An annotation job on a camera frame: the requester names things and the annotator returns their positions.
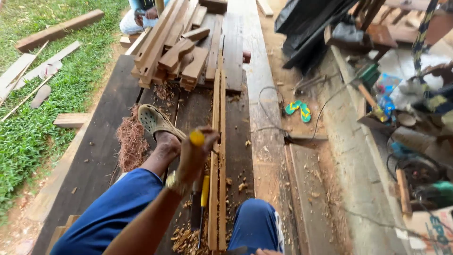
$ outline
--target grass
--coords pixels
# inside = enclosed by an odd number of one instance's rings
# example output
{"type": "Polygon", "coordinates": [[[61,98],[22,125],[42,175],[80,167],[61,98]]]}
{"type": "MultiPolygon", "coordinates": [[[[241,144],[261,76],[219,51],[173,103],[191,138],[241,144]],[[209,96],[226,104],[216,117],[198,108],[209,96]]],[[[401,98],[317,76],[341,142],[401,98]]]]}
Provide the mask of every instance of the grass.
{"type": "MultiPolygon", "coordinates": [[[[1,10],[0,74],[21,55],[14,48],[17,40],[91,10],[101,9],[105,16],[47,45],[29,70],[75,40],[82,44],[63,58],[63,67],[47,82],[52,93],[41,107],[31,109],[29,99],[0,123],[0,224],[5,223],[19,187],[33,180],[32,173],[42,167],[43,159],[57,160],[74,138],[73,130],[55,127],[52,122],[59,113],[85,112],[84,101],[90,98],[96,82],[102,79],[105,64],[111,61],[112,33],[119,31],[120,13],[127,5],[125,0],[8,0],[1,10]]],[[[40,82],[36,78],[13,91],[0,107],[0,118],[40,82]]]]}

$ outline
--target wristwatch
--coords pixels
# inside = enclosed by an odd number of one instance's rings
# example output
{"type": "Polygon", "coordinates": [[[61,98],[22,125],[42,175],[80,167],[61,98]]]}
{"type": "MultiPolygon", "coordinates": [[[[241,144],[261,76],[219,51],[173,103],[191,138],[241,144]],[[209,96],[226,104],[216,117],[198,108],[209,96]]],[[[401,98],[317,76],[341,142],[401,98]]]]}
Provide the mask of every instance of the wristwatch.
{"type": "Polygon", "coordinates": [[[180,196],[184,197],[187,195],[187,193],[190,190],[190,185],[187,183],[183,183],[179,176],[178,176],[178,171],[173,171],[169,176],[167,177],[167,182],[165,183],[165,186],[178,193],[180,196]]]}

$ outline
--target blue trousers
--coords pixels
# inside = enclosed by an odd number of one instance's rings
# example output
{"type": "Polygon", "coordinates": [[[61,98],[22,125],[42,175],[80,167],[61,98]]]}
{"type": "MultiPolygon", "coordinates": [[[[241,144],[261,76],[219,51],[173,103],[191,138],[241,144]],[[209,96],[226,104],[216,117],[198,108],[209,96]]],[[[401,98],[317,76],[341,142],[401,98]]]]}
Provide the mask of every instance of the blue trousers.
{"type": "MultiPolygon", "coordinates": [[[[163,188],[154,173],[136,168],[96,199],[55,243],[51,255],[100,255],[163,188]]],[[[283,252],[280,216],[267,202],[249,199],[238,208],[228,249],[247,246],[283,252]]]]}

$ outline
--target workbench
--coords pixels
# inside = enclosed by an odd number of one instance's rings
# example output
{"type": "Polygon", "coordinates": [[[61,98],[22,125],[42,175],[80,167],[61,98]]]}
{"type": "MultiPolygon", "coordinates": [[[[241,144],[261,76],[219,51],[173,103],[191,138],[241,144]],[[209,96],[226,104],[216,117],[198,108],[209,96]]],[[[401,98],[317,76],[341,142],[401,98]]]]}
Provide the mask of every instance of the workbench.
{"type": "MultiPolygon", "coordinates": [[[[239,28],[239,26],[232,26],[232,30],[242,33],[239,28]]],[[[224,51],[224,55],[225,63],[228,63],[229,53],[224,51]]],[[[117,160],[120,145],[115,133],[123,117],[130,116],[129,108],[135,103],[157,106],[169,116],[177,128],[186,134],[198,126],[211,123],[212,90],[196,87],[193,91],[187,92],[174,85],[168,89],[174,96],[168,100],[162,100],[153,88],[139,88],[138,79],[130,75],[134,66],[134,57],[121,55],[118,58],[69,172],[44,222],[34,246],[33,255],[44,254],[55,227],[64,225],[70,215],[81,215],[121,175],[117,160]]],[[[239,74],[235,73],[228,78],[231,82],[235,80],[235,86],[241,86],[243,91],[239,100],[237,100],[237,94],[236,96],[228,93],[226,95],[226,134],[222,134],[227,137],[226,177],[233,180],[233,184],[227,186],[228,200],[230,204],[240,204],[254,197],[252,151],[251,146],[246,146],[246,141],[251,140],[247,80],[242,69],[239,74]],[[239,192],[238,186],[244,177],[247,179],[250,190],[239,192]]],[[[156,143],[152,136],[146,133],[145,138],[150,144],[150,150],[154,150],[156,143]]],[[[177,158],[170,164],[169,172],[176,170],[178,163],[177,158]]],[[[183,224],[187,226],[190,209],[183,209],[183,205],[189,200],[189,195],[182,199],[156,254],[174,254],[173,241],[170,238],[173,237],[177,227],[181,228],[183,224]]],[[[230,213],[228,213],[228,207],[226,215],[233,218],[237,207],[231,206],[230,213]]],[[[226,233],[230,230],[232,230],[232,220],[226,222],[226,233]]]]}

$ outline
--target white trousers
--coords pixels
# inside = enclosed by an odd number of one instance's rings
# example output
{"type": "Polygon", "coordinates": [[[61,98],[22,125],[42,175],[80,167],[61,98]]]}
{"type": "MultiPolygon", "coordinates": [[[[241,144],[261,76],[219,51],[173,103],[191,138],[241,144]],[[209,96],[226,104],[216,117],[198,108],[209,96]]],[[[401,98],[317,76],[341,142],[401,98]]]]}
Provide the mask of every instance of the white trousers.
{"type": "Polygon", "coordinates": [[[129,10],[120,22],[121,32],[123,32],[124,34],[136,34],[138,32],[143,32],[143,28],[154,27],[158,20],[149,20],[143,17],[143,27],[141,27],[135,23],[134,18],[134,11],[129,10]]]}

